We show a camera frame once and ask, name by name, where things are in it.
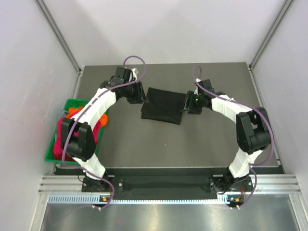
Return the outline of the black t shirt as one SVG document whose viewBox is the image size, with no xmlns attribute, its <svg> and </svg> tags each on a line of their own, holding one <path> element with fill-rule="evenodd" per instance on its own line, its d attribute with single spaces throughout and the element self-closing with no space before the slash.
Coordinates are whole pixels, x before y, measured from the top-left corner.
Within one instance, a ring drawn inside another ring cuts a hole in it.
<svg viewBox="0 0 308 231">
<path fill-rule="evenodd" d="M 141 108 L 141 119 L 181 124 L 186 94 L 149 88 L 148 102 Z"/>
</svg>

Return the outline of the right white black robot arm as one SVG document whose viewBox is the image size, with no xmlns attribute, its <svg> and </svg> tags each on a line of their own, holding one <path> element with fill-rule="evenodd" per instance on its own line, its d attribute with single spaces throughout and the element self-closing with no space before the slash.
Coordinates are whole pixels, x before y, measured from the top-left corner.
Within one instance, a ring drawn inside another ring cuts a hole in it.
<svg viewBox="0 0 308 231">
<path fill-rule="evenodd" d="M 196 90 L 188 91 L 183 111 L 199 115 L 203 108 L 220 113 L 236 124 L 236 141 L 239 149 L 233 162 L 223 174 L 223 180 L 213 186 L 221 191 L 237 190 L 249 175 L 257 157 L 271 144 L 268 115 L 264 108 L 256 110 L 236 103 L 222 92 L 215 92 L 211 82 L 196 80 Z"/>
</svg>

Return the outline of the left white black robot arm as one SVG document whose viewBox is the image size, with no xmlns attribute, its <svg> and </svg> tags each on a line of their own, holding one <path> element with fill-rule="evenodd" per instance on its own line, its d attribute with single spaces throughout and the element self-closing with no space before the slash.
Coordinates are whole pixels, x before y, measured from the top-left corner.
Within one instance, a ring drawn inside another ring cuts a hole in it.
<svg viewBox="0 0 308 231">
<path fill-rule="evenodd" d="M 93 179 L 92 185 L 99 191 L 109 186 L 104 176 L 106 168 L 100 163 L 95 151 L 96 140 L 93 130 L 105 112 L 121 98 L 130 104 L 147 102 L 142 82 L 137 79 L 138 70 L 118 67 L 110 80 L 104 81 L 92 99 L 71 118 L 61 122 L 61 149 L 63 154 L 72 157 Z"/>
</svg>

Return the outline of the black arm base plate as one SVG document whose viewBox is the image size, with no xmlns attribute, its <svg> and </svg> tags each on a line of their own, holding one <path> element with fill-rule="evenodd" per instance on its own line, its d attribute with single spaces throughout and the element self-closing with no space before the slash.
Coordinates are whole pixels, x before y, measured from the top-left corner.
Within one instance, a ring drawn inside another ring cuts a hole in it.
<svg viewBox="0 0 308 231">
<path fill-rule="evenodd" d="M 204 192 L 249 192 L 253 183 L 248 174 L 234 178 L 226 167 L 108 168 L 102 176 L 115 189 L 189 188 Z"/>
</svg>

